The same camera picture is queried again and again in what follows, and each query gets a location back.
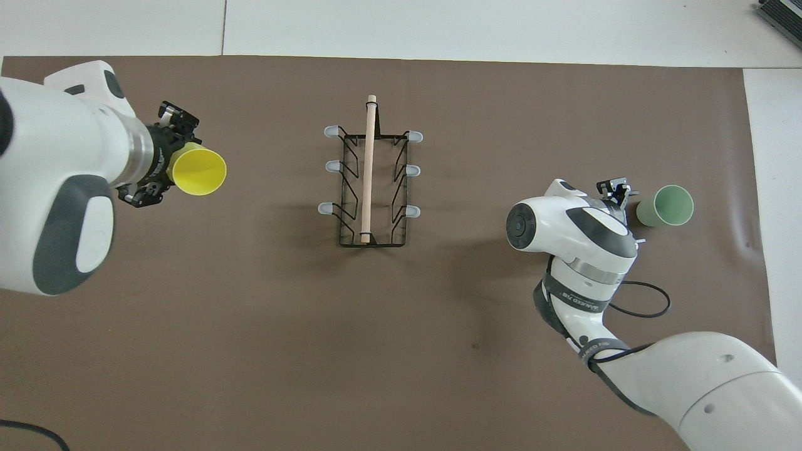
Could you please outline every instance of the white floor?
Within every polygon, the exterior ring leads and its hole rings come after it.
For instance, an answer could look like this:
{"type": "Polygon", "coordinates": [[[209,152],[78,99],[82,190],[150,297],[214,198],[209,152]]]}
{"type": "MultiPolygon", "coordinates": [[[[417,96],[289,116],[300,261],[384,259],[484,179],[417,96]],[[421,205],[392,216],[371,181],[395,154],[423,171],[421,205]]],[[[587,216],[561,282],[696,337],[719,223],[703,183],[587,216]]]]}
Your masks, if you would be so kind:
{"type": "Polygon", "coordinates": [[[802,50],[751,0],[0,2],[0,55],[296,55],[744,67],[777,359],[802,387],[802,50]]]}

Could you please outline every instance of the wooden rod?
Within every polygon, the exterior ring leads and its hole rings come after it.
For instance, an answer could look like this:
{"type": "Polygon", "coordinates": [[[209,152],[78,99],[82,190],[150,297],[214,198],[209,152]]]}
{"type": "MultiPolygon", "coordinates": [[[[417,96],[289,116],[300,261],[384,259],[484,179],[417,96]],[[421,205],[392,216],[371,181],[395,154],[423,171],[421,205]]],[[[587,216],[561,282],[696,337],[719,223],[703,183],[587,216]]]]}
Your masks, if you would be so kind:
{"type": "Polygon", "coordinates": [[[376,96],[367,97],[367,122],[365,126],[365,168],[362,182],[362,232],[359,241],[371,242],[371,192],[373,190],[373,143],[376,139],[376,96]]]}

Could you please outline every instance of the black wire rack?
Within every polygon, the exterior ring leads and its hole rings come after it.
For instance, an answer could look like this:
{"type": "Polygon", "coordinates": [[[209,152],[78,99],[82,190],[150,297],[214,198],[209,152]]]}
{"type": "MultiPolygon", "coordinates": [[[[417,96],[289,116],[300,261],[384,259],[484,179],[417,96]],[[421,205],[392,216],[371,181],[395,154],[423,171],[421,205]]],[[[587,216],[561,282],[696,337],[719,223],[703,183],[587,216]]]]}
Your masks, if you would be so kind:
{"type": "Polygon", "coordinates": [[[409,144],[423,140],[423,133],[407,130],[400,135],[381,133],[379,108],[376,108],[375,140],[386,140],[392,143],[392,149],[398,153],[393,169],[393,186],[395,192],[390,203],[391,231],[389,242],[377,242],[373,233],[369,233],[370,242],[361,243],[351,225],[356,223],[360,200],[352,182],[360,180],[359,155],[355,151],[360,142],[364,144],[366,135],[354,135],[346,132],[339,125],[331,125],[323,130],[323,134],[342,142],[342,159],[326,162],[326,170],[339,173],[342,178],[340,202],[323,202],[318,205],[320,214],[330,214],[338,219],[337,243],[342,247],[401,247],[407,243],[407,220],[420,215],[420,208],[409,205],[409,178],[420,174],[420,167],[409,164],[409,144]]]}

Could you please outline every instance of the black cable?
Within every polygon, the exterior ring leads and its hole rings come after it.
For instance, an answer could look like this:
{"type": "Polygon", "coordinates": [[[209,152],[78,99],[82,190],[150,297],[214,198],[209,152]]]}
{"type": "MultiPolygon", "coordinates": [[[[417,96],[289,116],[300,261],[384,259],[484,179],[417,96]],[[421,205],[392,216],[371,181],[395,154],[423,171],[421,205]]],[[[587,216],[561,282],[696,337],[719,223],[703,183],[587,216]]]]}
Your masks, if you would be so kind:
{"type": "Polygon", "coordinates": [[[659,311],[657,313],[649,313],[649,314],[647,314],[647,313],[635,313],[633,311],[628,311],[627,309],[620,308],[619,306],[617,306],[617,305],[615,305],[613,303],[610,303],[610,307],[614,308],[615,310],[620,311],[621,313],[626,313],[627,315],[637,316],[638,318],[657,318],[658,316],[663,316],[664,314],[666,314],[668,309],[671,308],[671,298],[668,296],[668,293],[666,293],[666,291],[663,290],[662,288],[660,288],[659,286],[655,286],[655,285],[652,285],[651,283],[646,283],[646,282],[636,282],[634,280],[625,280],[625,281],[622,281],[621,284],[622,285],[627,284],[627,285],[648,286],[649,288],[651,288],[653,290],[659,291],[660,294],[662,294],[663,296],[666,296],[666,308],[662,309],[661,311],[659,311]]]}
{"type": "Polygon", "coordinates": [[[64,439],[62,439],[57,433],[54,433],[49,429],[45,429],[42,426],[29,425],[28,423],[20,423],[19,421],[0,420],[0,427],[3,426],[7,428],[22,429],[24,431],[31,431],[34,433],[42,434],[43,436],[56,442],[59,448],[61,448],[61,451],[70,451],[70,447],[67,446],[67,443],[64,441],[64,439]]]}

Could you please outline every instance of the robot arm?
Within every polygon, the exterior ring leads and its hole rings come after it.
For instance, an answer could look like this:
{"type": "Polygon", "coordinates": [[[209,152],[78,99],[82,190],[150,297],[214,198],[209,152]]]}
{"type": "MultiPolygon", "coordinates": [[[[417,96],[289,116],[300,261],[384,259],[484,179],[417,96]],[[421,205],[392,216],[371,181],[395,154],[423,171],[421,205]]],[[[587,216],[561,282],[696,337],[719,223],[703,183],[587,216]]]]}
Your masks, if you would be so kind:
{"type": "Polygon", "coordinates": [[[97,270],[114,234],[110,188],[159,203],[172,155],[201,143],[195,117],[167,102],[160,116],[136,119],[101,61],[44,86],[0,78],[0,288],[58,295],[97,270]]]}
{"type": "Polygon", "coordinates": [[[555,180],[507,218],[510,245],[552,255],[533,297],[544,321],[628,405],[660,416],[691,449],[796,449],[802,392],[757,351],[714,332],[627,346],[604,310],[634,262],[626,179],[601,182],[602,199],[555,180]]]}

